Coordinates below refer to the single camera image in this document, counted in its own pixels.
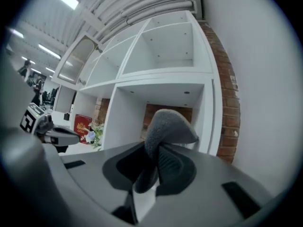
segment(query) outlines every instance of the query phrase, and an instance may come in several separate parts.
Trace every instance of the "cubby compartment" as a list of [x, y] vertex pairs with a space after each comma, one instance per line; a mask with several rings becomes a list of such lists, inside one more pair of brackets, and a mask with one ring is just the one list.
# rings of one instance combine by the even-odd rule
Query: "cubby compartment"
[[177, 23], [185, 23], [188, 22], [188, 18], [185, 11], [178, 11], [168, 14], [162, 14], [159, 16], [152, 17], [145, 27], [144, 31], [158, 28], [160, 26], [177, 24]]
[[113, 39], [111, 40], [111, 42], [109, 43], [107, 48], [110, 49], [113, 46], [117, 45], [118, 43], [137, 35], [140, 32], [140, 30], [145, 22], [146, 21], [141, 21], [141, 22], [139, 22], [135, 25], [132, 25], [132, 26], [128, 27], [127, 29], [121, 31], [117, 35], [115, 35], [113, 37]]
[[207, 52], [203, 52], [203, 44], [194, 38], [195, 33], [190, 22], [143, 32], [129, 54], [122, 75], [153, 73], [151, 70], [171, 72], [174, 68], [212, 72]]
[[140, 140], [147, 104], [192, 108], [191, 121], [200, 140], [191, 148], [207, 151], [213, 120], [211, 80], [201, 83], [189, 79], [184, 83], [151, 79], [116, 84], [105, 122], [105, 149]]
[[96, 62], [87, 82], [87, 87], [116, 79], [134, 37], [128, 38], [104, 52]]

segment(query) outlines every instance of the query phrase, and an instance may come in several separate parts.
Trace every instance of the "red brick pillar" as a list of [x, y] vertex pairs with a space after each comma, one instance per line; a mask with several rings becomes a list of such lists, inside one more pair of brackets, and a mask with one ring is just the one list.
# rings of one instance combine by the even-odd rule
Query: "red brick pillar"
[[110, 99], [97, 98], [93, 122], [105, 123], [105, 118], [106, 118], [106, 114], [107, 114], [107, 110], [108, 110], [109, 101], [110, 101]]
[[240, 130], [240, 103], [237, 96], [238, 85], [232, 64], [219, 38], [206, 21], [199, 21], [199, 24], [213, 50], [222, 88], [223, 118], [217, 156], [232, 163]]

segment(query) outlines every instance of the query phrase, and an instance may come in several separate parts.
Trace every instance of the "white shelving unit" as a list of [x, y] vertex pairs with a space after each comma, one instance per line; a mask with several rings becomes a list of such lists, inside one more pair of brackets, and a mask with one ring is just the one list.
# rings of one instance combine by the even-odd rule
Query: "white shelving unit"
[[189, 11], [149, 18], [99, 47], [103, 52], [93, 52], [84, 66], [87, 83], [78, 89], [71, 121], [77, 113], [92, 116], [97, 97], [110, 98], [103, 136], [107, 149], [139, 141], [146, 104], [189, 107], [199, 142], [188, 147], [216, 154], [222, 125], [219, 74]]

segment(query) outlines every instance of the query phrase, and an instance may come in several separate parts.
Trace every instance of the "glass cabinet door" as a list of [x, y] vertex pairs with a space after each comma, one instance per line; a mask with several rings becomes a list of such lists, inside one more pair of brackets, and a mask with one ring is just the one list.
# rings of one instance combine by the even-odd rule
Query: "glass cabinet door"
[[74, 90], [85, 86], [86, 81], [82, 76], [87, 74], [89, 57], [96, 49], [98, 41], [83, 33], [61, 58], [52, 81]]

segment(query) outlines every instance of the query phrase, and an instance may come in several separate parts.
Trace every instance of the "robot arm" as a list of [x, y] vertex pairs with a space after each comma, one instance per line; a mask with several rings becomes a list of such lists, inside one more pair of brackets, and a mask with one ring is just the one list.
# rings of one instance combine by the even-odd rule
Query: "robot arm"
[[34, 103], [30, 103], [20, 127], [28, 133], [36, 135], [42, 143], [53, 144], [58, 152], [65, 152], [69, 145], [80, 142], [80, 137], [74, 131], [53, 124], [52, 116]]

